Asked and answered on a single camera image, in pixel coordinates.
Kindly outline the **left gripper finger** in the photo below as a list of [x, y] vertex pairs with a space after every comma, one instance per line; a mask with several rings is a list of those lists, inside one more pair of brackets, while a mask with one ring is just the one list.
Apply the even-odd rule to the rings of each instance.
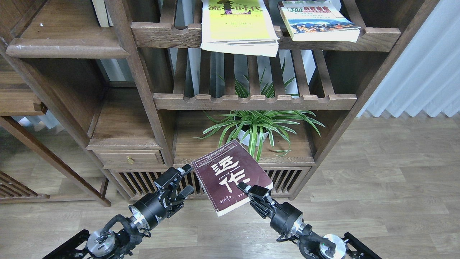
[[181, 192], [178, 194], [178, 200], [185, 200], [189, 195], [194, 193], [194, 187], [192, 185], [187, 185]]
[[155, 185], [158, 190], [177, 189], [177, 184], [180, 182], [189, 172], [191, 172], [192, 166], [186, 164], [179, 168], [170, 167], [166, 172], [160, 175], [155, 180]]

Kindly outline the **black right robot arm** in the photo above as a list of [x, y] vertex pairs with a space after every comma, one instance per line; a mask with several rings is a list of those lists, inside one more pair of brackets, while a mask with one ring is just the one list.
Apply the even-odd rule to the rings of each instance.
[[350, 233], [343, 238], [334, 234], [320, 236], [304, 223], [303, 213], [289, 202], [279, 204], [271, 191], [258, 185], [240, 182], [237, 187], [250, 199], [251, 207], [262, 217], [270, 218], [270, 226], [280, 237], [277, 242], [292, 241], [306, 259], [379, 259], [375, 252]]

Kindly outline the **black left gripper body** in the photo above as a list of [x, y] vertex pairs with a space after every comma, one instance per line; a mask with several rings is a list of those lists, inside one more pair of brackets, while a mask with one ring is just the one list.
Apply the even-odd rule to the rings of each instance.
[[177, 194], [177, 190], [158, 190], [146, 194], [129, 210], [133, 216], [129, 219], [141, 231], [143, 228], [151, 231], [165, 218], [170, 218], [184, 206], [184, 192]]

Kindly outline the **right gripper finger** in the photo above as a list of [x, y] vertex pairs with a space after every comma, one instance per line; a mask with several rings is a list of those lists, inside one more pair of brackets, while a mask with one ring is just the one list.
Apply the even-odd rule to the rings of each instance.
[[262, 218], [266, 218], [268, 216], [268, 200], [266, 198], [250, 198], [250, 205]]
[[250, 186], [240, 182], [237, 187], [250, 198], [251, 202], [258, 205], [274, 205], [275, 200], [271, 198], [271, 190], [259, 185]]

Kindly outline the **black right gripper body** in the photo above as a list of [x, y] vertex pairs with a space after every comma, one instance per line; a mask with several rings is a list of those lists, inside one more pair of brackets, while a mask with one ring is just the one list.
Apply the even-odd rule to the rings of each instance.
[[304, 229], [303, 213], [288, 202], [268, 205], [268, 218], [270, 226], [281, 237], [300, 237]]

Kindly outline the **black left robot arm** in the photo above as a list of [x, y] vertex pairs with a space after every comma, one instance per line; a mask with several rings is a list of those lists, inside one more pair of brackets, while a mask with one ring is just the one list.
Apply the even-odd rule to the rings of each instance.
[[148, 193], [129, 206], [132, 216], [125, 218], [118, 214], [98, 231], [82, 230], [57, 249], [47, 259], [82, 259], [87, 254], [96, 259], [122, 259], [144, 237], [151, 237], [151, 230], [162, 220], [170, 218], [184, 206], [184, 200], [194, 192], [186, 186], [177, 192], [179, 182], [191, 172], [189, 164], [181, 168], [169, 168], [155, 180], [157, 191]]

